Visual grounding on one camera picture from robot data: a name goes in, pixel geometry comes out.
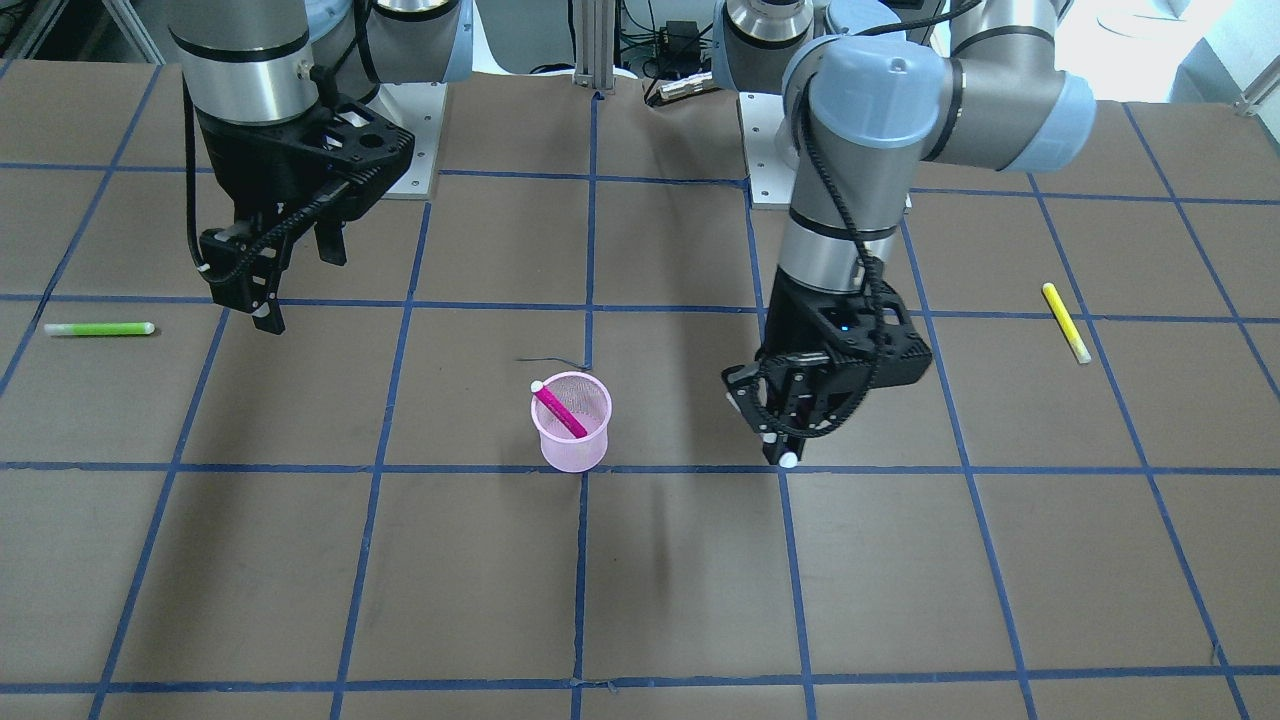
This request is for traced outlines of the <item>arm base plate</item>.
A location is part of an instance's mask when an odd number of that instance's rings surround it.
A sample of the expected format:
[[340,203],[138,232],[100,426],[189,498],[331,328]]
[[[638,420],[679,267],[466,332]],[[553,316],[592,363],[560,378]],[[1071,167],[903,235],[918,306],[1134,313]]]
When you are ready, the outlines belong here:
[[879,215],[913,209],[914,160],[904,149],[878,149],[845,138],[809,106],[804,92],[785,96],[741,94],[742,146],[753,199],[768,208],[795,204],[800,174],[806,208],[827,205],[836,218],[842,200],[861,227],[878,227]]
[[428,201],[433,196],[448,90],[445,83],[380,86],[374,109],[415,138],[410,165],[385,192],[385,199]]

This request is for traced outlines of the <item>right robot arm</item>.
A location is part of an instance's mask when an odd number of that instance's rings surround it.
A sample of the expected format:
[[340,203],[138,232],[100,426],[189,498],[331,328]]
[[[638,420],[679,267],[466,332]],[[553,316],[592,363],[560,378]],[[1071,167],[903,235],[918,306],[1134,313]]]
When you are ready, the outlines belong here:
[[445,88],[475,60],[471,1],[172,1],[186,243],[212,301],[264,332],[294,245],[347,261],[383,199],[428,199]]

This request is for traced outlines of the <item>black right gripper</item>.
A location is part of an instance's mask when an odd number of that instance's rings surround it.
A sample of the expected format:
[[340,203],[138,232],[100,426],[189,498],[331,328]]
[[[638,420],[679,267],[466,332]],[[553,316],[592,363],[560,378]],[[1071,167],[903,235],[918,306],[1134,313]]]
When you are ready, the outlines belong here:
[[[316,104],[275,124],[237,124],[202,110],[195,119],[238,222],[266,224],[324,190],[348,184],[335,204],[321,210],[325,222],[314,227],[317,255],[333,266],[348,261],[343,222],[360,219],[379,202],[408,170],[415,152],[412,133],[344,95],[335,108]],[[283,233],[252,237],[247,225],[204,231],[198,273],[214,302],[248,315],[259,331],[283,334],[276,295],[288,265],[287,245]]]

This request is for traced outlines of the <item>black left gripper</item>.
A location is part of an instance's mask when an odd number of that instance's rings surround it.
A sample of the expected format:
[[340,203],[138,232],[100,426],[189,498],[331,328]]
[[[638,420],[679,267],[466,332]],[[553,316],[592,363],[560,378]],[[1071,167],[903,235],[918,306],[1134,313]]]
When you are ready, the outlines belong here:
[[868,293],[833,293],[778,270],[756,364],[726,368],[722,382],[762,443],[778,445],[777,464],[786,451],[801,460],[805,443],[828,434],[829,420],[847,420],[872,389],[916,383],[933,359],[883,281]]

